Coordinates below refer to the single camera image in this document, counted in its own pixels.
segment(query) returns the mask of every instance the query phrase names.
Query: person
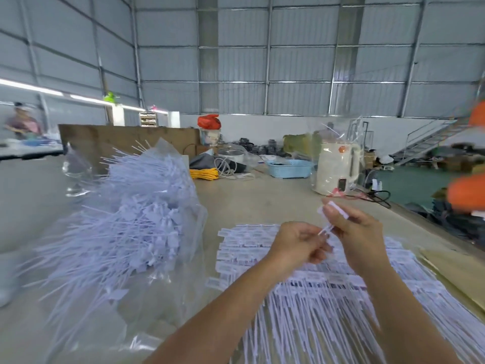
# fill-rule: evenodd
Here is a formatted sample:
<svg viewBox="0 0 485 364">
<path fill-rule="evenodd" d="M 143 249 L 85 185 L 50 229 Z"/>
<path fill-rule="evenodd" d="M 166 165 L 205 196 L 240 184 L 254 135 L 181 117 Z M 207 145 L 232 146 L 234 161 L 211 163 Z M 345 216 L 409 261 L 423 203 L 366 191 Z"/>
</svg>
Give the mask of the person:
<svg viewBox="0 0 485 364">
<path fill-rule="evenodd" d="M 324 214 L 342 242 L 350 267 L 367 285 L 379 328 L 371 322 L 390 364 L 459 364 L 399 275 L 385 251 L 382 225 L 372 216 L 339 204 L 345 219 L 330 205 Z M 286 222 L 270 251 L 221 295 L 169 336 L 144 364 L 227 364 L 233 350 L 265 296 L 276 283 L 286 280 L 303 263 L 320 263 L 330 251 L 320 227 Z"/>
<path fill-rule="evenodd" d="M 15 116 L 7 120 L 5 128 L 13 131 L 17 139 L 26 139 L 28 137 L 42 135 L 39 122 L 29 115 L 24 105 L 16 102 L 14 106 Z"/>
</svg>

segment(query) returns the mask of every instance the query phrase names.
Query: hand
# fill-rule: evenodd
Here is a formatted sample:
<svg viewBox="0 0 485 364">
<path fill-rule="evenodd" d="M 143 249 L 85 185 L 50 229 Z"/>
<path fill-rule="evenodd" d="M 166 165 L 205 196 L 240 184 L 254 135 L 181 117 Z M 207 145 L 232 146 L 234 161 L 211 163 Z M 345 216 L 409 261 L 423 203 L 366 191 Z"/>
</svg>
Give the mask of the hand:
<svg viewBox="0 0 485 364">
<path fill-rule="evenodd" d="M 326 235 L 318 235 L 322 228 L 306 222 L 285 222 L 279 228 L 275 241 L 265 257 L 275 266 L 279 281 L 285 281 L 303 263 L 318 264 L 325 251 L 331 252 Z"/>
<path fill-rule="evenodd" d="M 356 208 L 338 204 L 347 212 L 346 220 L 334 207 L 324 203 L 324 214 L 334 225 L 332 232 L 340 239 L 349 266 L 362 278 L 374 270 L 390 267 L 385 251 L 382 224 Z"/>
</svg>

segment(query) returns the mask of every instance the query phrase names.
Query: fluorescent light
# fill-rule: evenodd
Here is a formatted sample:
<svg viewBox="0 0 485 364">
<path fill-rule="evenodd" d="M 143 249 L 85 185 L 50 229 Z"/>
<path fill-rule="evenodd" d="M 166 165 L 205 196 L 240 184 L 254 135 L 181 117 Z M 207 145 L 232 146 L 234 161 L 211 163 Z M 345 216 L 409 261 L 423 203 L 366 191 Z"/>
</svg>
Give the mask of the fluorescent light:
<svg viewBox="0 0 485 364">
<path fill-rule="evenodd" d="M 60 92 L 60 91 L 54 91 L 54 90 L 48 89 L 48 88 L 36 87 L 35 85 L 19 83 L 17 81 L 0 79 L 0 84 L 2 84 L 2 85 L 8 85 L 9 87 L 27 89 L 29 91 L 36 91 L 36 92 L 40 92 L 40 93 L 46 93 L 48 95 L 53 95 L 53 96 L 64 96 L 64 94 L 62 92 Z"/>
<path fill-rule="evenodd" d="M 78 99 L 79 101 L 85 101 L 85 102 L 92 102 L 92 103 L 99 103 L 100 105 L 106 105 L 106 106 L 114 106 L 113 103 L 111 102 L 106 102 L 102 101 L 100 99 L 95 99 L 95 98 L 88 98 L 88 97 L 83 97 L 83 96 L 76 96 L 76 95 L 70 95 L 71 98 Z"/>
<path fill-rule="evenodd" d="M 133 106 L 125 106 L 125 105 L 121 105 L 121 107 L 123 107 L 124 109 L 131 109 L 133 111 L 139 111 L 139 112 L 145 111 L 145 109 L 142 109 L 141 107 L 133 107 Z"/>
</svg>

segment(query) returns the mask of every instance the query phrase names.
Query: white appliance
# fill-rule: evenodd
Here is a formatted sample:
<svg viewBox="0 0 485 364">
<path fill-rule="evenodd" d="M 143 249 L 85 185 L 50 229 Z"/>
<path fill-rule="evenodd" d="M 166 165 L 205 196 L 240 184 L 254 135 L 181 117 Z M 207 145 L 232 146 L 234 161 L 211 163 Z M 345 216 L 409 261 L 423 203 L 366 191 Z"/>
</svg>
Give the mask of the white appliance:
<svg viewBox="0 0 485 364">
<path fill-rule="evenodd" d="M 348 191 L 359 176 L 362 154 L 357 143 L 323 140 L 314 190 L 322 195 Z"/>
</svg>

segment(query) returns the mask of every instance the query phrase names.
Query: blue plastic basket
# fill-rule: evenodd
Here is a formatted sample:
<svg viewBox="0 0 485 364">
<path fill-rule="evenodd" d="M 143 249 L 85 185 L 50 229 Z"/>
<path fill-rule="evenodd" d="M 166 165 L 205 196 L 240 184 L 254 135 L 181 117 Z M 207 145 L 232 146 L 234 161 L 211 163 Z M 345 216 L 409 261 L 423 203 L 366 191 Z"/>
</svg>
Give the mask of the blue plastic basket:
<svg viewBox="0 0 485 364">
<path fill-rule="evenodd" d="M 288 165 L 276 165 L 275 161 L 267 161 L 269 173 L 277 178 L 309 177 L 312 163 L 304 160 L 285 160 Z"/>
</svg>

